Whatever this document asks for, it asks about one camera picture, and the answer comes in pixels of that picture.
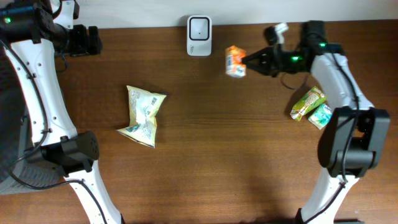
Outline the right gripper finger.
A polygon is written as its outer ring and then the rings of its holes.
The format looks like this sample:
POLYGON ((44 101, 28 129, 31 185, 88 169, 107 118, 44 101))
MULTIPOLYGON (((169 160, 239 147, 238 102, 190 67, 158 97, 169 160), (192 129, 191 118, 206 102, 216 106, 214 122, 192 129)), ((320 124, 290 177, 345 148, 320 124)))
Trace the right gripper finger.
POLYGON ((257 52, 254 52, 253 54, 247 55, 244 58, 242 58, 242 62, 249 62, 252 60, 260 60, 263 61, 264 57, 267 55, 267 47, 258 50, 257 52))
POLYGON ((254 70, 255 72, 260 73, 262 75, 268 74, 268 69, 263 64, 257 65, 257 64, 253 64, 253 63, 247 63, 246 68, 248 68, 250 70, 254 70))

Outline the orange small carton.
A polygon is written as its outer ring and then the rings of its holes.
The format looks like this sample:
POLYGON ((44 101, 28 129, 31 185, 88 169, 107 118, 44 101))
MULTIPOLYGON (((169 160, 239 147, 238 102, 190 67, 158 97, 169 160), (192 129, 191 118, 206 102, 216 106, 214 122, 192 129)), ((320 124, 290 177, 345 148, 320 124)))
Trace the orange small carton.
POLYGON ((246 66, 242 59, 246 56, 246 51, 232 45, 226 49, 226 74, 234 78, 246 76, 246 66))

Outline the green snack tube packet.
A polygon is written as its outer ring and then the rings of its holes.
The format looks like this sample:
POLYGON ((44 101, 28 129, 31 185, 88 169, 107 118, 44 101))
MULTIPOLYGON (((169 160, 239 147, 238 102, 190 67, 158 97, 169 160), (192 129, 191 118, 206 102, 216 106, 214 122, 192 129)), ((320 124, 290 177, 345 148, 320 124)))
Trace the green snack tube packet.
POLYGON ((300 121, 304 115, 326 102, 327 99, 326 94, 314 86, 293 105, 290 116, 292 119, 300 121))

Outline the teal tissue pack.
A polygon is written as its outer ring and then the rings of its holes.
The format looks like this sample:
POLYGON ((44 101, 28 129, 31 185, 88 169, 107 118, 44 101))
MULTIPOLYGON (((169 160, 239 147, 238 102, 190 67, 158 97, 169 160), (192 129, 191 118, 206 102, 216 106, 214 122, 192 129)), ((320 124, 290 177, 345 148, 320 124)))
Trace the teal tissue pack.
POLYGON ((330 121, 332 111, 330 107, 322 103, 309 117, 309 121, 318 129, 323 129, 330 121))

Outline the beige snack bag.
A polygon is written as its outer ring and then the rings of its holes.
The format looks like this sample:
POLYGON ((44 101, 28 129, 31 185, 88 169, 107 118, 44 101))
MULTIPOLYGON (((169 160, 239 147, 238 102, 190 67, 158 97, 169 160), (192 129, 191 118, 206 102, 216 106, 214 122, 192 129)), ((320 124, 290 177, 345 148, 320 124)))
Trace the beige snack bag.
POLYGON ((155 148, 156 115, 167 95, 129 85, 126 87, 130 122, 128 127, 116 131, 135 142, 155 148))

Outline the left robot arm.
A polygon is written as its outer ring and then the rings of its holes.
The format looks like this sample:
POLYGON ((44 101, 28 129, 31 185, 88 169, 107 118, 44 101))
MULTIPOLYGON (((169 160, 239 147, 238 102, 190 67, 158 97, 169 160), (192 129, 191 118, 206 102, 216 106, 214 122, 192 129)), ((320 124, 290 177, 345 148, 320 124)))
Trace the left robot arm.
POLYGON ((76 25, 76 1, 13 1, 1 8, 1 193, 70 185, 91 223, 123 223, 100 176, 91 131, 78 133, 58 82, 57 57, 98 55, 98 28, 76 25))

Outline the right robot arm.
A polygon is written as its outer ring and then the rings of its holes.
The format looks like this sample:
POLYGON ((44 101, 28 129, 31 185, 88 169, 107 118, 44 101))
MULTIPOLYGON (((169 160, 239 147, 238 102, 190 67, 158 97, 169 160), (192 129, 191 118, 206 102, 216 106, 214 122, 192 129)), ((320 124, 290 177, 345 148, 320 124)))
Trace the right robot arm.
POLYGON ((281 72, 309 72, 326 94, 332 116, 318 143, 322 169, 312 195, 293 222, 335 223, 349 190, 378 165, 391 119, 362 93, 342 46, 327 41, 323 21, 302 23, 293 51, 283 49, 286 28, 285 23, 266 28, 268 47, 244 57, 242 63, 272 77, 281 72))

